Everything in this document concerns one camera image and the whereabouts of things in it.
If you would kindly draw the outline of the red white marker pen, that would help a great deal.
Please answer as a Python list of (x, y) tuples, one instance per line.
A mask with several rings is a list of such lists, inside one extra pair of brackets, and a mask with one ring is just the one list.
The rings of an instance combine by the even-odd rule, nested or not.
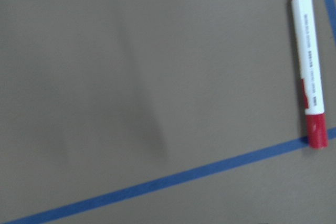
[(313, 0), (290, 0), (303, 90), (308, 144), (328, 146)]

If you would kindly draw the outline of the brown paper table cover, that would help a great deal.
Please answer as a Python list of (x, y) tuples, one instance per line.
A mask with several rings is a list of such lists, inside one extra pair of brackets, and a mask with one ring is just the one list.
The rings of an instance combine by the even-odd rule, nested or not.
[(335, 223), (290, 0), (1, 0), (1, 223)]

